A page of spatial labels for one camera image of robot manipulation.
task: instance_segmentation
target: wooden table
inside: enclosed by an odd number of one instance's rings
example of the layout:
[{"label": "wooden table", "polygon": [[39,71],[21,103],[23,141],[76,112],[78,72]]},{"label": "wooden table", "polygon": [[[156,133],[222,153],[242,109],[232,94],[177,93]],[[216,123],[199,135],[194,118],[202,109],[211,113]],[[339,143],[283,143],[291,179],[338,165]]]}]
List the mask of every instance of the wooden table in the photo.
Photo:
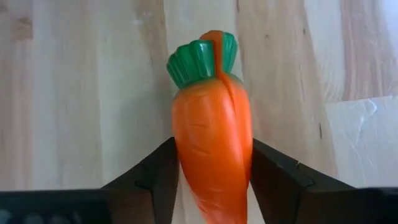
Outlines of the wooden table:
[{"label": "wooden table", "polygon": [[[397,20],[395,0],[0,0],[0,190],[96,188],[139,162],[172,135],[168,55],[210,29],[239,40],[255,138],[398,185]],[[202,222],[179,188],[176,223]]]}]

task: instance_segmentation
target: light wood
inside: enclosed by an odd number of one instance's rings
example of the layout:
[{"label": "light wood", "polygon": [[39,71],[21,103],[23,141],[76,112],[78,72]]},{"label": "light wood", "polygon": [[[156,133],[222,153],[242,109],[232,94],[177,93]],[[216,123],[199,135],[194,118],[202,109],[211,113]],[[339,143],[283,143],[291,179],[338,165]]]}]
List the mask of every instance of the light wood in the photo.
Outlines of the light wood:
[{"label": "light wood", "polygon": [[254,137],[335,176],[303,1],[239,1],[238,27]]},{"label": "light wood", "polygon": [[[168,55],[211,29],[239,40],[256,138],[354,186],[397,185],[397,12],[395,0],[0,0],[0,190],[96,188],[137,164],[172,135]],[[180,180],[174,223],[203,223]]]}]

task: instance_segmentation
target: orange carrot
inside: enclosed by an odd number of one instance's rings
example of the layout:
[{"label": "orange carrot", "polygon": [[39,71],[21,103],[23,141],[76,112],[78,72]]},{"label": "orange carrot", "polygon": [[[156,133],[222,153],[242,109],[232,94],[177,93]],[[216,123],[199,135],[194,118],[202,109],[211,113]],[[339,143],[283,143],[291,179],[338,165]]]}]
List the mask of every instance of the orange carrot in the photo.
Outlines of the orange carrot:
[{"label": "orange carrot", "polygon": [[226,65],[227,63],[223,63],[234,62],[237,48],[231,50],[228,50],[228,48],[234,48],[236,44],[226,44],[225,42],[235,43],[235,40],[232,34],[219,30],[211,30],[203,34],[200,39],[211,40],[213,42],[216,77],[227,87],[234,104],[235,117],[238,125],[237,129],[243,149],[246,185],[248,186],[251,177],[251,154],[253,148],[250,103],[246,91],[238,78],[232,74],[227,75],[227,73],[231,72],[232,65],[228,66]]},{"label": "orange carrot", "polygon": [[217,47],[214,39],[195,40],[170,56],[167,69],[180,88],[172,107],[173,131],[182,169],[207,223],[244,224],[250,110],[242,84],[224,73],[233,60],[223,70]]}]

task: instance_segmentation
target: plastic carrot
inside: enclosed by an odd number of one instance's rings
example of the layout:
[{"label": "plastic carrot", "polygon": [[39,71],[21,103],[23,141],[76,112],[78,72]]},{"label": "plastic carrot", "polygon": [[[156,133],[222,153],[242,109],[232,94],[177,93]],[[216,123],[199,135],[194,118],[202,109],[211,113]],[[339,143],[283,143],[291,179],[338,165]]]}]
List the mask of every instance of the plastic carrot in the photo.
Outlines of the plastic carrot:
[{"label": "plastic carrot", "polygon": [[229,74],[236,41],[220,34],[226,38],[195,40],[169,58],[167,69],[180,88],[172,108],[173,131],[182,169],[207,223],[247,223],[250,110],[241,82]]}]

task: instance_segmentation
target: toy carrot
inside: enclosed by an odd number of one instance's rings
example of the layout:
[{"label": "toy carrot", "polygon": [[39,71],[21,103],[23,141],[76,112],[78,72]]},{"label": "toy carrot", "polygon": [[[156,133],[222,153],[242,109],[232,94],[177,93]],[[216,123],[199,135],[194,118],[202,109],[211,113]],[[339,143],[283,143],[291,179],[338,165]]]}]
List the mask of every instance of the toy carrot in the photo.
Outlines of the toy carrot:
[{"label": "toy carrot", "polygon": [[[250,110],[241,83],[226,74],[237,49],[233,36],[226,37],[194,40],[170,56],[167,70],[180,88],[172,123],[182,169],[207,223],[246,223]],[[220,44],[227,46],[218,52]]]}]

